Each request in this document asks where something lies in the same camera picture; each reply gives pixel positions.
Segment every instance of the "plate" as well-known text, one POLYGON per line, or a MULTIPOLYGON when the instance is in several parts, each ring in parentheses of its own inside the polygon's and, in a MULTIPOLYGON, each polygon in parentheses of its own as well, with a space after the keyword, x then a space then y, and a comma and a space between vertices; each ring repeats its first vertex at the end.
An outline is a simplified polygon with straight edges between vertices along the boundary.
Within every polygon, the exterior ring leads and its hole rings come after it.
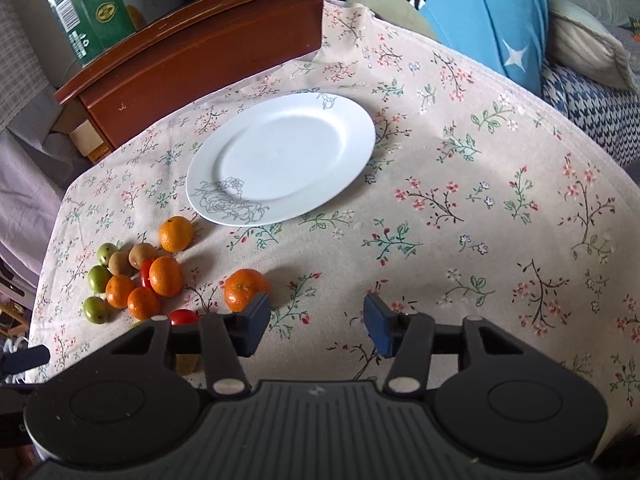
POLYGON ((191 206, 216 224, 252 227, 307 213, 344 190, 373 152, 369 114, 345 97, 283 96, 220 126, 193 157, 191 206))

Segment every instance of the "yellow logo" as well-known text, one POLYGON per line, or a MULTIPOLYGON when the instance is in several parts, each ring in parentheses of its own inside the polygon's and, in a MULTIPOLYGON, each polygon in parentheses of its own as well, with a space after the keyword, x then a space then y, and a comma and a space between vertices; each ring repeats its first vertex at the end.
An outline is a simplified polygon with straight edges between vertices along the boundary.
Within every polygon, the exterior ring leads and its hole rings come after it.
POLYGON ((113 15, 116 13, 116 4, 108 2, 106 4, 102 4, 95 11, 95 19, 101 23, 108 22, 113 15))

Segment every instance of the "pile of fruit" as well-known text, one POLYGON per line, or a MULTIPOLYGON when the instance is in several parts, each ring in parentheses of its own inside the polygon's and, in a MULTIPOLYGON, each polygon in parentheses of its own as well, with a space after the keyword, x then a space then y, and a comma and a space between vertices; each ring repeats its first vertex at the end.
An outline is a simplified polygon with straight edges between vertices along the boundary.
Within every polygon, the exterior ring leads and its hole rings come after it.
MULTIPOLYGON (((167 253, 178 253, 191 245, 193 225, 184 217, 174 216, 158 229, 161 247, 167 253)), ((130 251, 113 244, 103 244, 96 253, 99 265, 87 274, 89 287, 100 296, 91 296, 82 304, 84 316, 92 323, 109 320, 112 308, 129 309, 137 320, 144 321, 161 313, 160 298, 172 298, 184 288, 180 264, 172 256, 159 256, 153 245, 141 243, 130 251), (134 275, 139 271, 140 282, 134 275)), ((269 283, 257 270, 240 269, 225 283, 225 302, 233 312, 240 312, 258 292, 268 292, 269 283)), ((196 312, 181 308, 169 314, 172 324, 198 321, 196 312)))

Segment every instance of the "silver screw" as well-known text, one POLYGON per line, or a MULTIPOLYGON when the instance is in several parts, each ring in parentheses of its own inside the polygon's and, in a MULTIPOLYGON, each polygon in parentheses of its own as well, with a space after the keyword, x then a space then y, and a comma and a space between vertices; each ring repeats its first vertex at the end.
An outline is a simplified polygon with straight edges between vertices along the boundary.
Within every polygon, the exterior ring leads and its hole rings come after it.
POLYGON ((396 394, 412 394, 420 389, 420 381, 413 377, 396 377, 388 382, 388 386, 396 394))
POLYGON ((220 379, 213 383, 213 391, 219 395, 237 395, 244 390, 240 379, 220 379))

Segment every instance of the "wooden cabinet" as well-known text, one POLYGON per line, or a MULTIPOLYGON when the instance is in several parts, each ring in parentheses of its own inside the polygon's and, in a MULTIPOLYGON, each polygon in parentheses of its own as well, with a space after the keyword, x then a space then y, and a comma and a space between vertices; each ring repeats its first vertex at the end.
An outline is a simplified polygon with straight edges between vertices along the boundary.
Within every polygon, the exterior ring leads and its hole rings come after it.
POLYGON ((321 43, 324 0, 199 0, 130 36, 56 93, 117 148, 193 100, 321 43))

